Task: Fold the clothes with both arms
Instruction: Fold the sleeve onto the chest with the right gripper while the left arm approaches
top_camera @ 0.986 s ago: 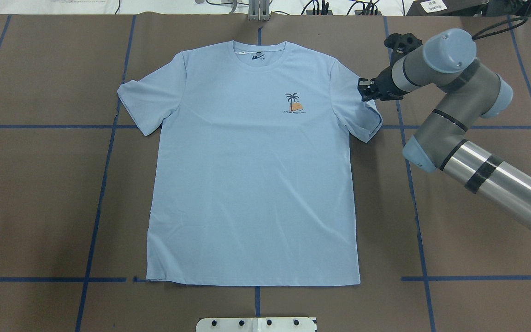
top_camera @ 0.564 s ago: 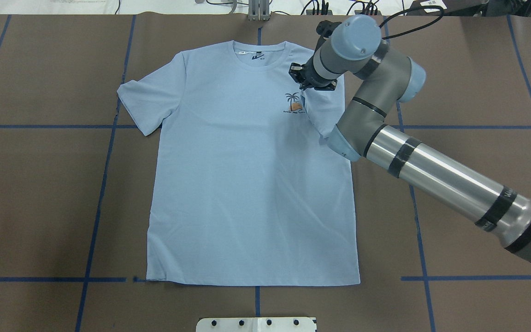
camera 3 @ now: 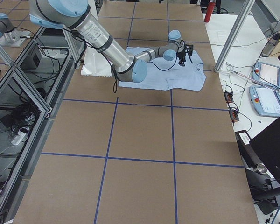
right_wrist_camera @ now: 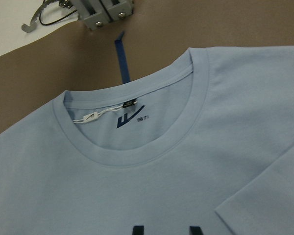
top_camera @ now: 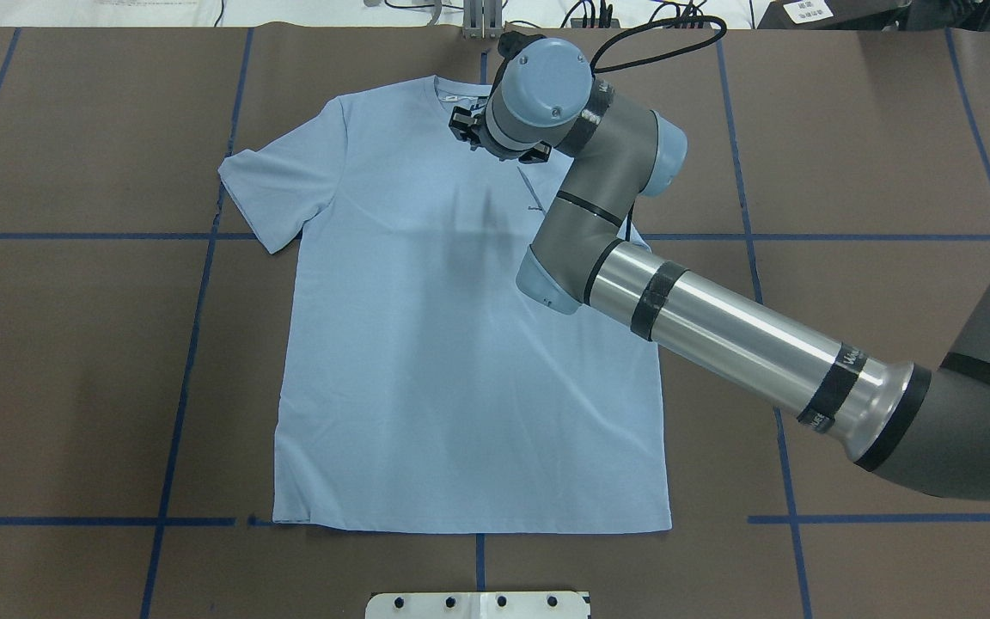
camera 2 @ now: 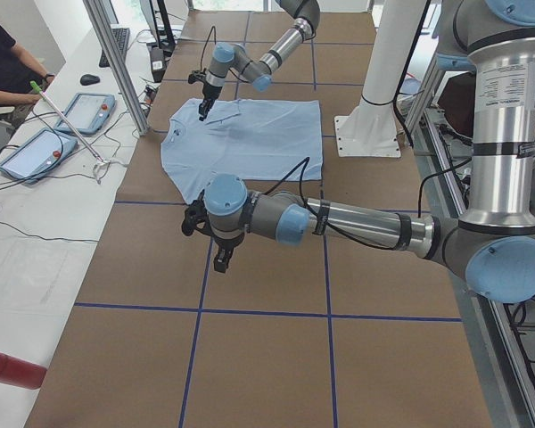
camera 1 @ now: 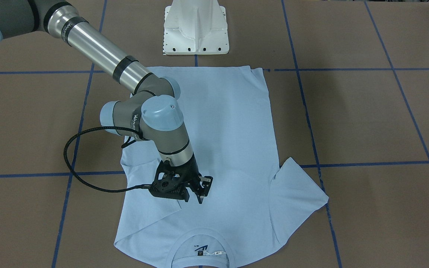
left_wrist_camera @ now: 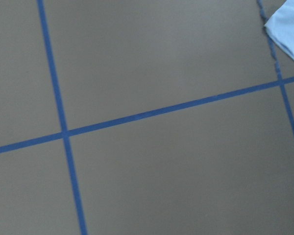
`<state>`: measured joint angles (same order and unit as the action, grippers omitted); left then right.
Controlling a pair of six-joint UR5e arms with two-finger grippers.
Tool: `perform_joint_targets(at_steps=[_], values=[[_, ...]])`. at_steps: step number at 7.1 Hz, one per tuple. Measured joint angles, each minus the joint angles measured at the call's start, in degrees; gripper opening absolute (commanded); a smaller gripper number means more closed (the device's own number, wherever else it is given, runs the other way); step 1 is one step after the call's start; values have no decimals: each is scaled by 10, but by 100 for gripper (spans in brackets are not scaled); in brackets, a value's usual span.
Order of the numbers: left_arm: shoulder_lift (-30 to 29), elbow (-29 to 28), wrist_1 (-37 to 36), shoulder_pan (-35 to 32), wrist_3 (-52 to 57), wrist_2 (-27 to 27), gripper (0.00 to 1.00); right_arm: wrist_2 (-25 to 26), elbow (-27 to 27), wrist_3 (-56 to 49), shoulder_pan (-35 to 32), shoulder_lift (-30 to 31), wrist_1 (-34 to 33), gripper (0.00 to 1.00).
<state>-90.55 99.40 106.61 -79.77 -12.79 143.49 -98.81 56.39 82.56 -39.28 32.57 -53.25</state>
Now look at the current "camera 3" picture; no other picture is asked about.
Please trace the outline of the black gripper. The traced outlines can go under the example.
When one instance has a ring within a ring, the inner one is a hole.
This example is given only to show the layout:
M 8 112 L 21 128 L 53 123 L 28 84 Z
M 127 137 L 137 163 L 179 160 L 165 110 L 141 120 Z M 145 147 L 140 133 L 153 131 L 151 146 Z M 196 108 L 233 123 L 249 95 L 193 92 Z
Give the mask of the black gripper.
M 179 65 L 185 66 L 186 61 L 186 53 L 188 54 L 188 57 L 191 61 L 191 56 L 193 54 L 193 45 L 184 45 L 184 49 L 180 52 L 177 52 L 177 57 L 179 58 Z

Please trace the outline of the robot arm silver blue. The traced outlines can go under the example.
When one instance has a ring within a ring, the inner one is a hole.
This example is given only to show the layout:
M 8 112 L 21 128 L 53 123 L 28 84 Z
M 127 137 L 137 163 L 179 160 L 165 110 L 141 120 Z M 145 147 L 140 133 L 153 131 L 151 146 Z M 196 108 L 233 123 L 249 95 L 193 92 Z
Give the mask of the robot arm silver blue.
M 31 0 L 30 20 L 32 23 L 54 29 L 67 27 L 77 31 L 98 53 L 113 64 L 114 75 L 119 81 L 140 83 L 147 76 L 147 63 L 162 57 L 167 61 L 179 58 L 184 66 L 186 56 L 191 56 L 193 47 L 184 43 L 181 33 L 172 30 L 166 46 L 151 47 L 137 55 L 125 50 L 103 28 L 91 14 L 86 0 Z

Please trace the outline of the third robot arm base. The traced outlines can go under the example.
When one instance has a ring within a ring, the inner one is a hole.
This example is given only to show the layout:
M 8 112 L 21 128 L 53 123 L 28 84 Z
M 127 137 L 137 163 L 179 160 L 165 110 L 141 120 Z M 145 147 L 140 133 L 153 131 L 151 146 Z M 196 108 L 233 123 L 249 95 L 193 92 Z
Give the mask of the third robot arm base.
M 0 44 L 4 47 L 20 47 L 30 38 L 29 31 L 20 31 L 5 13 L 0 13 Z

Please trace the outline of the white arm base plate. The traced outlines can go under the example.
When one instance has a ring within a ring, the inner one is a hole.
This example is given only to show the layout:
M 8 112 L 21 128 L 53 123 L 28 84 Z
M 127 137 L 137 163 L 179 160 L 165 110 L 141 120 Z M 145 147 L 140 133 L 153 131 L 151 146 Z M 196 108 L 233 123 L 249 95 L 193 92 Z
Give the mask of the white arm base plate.
M 111 66 L 102 54 L 98 53 L 94 48 L 87 47 L 81 75 L 111 77 Z

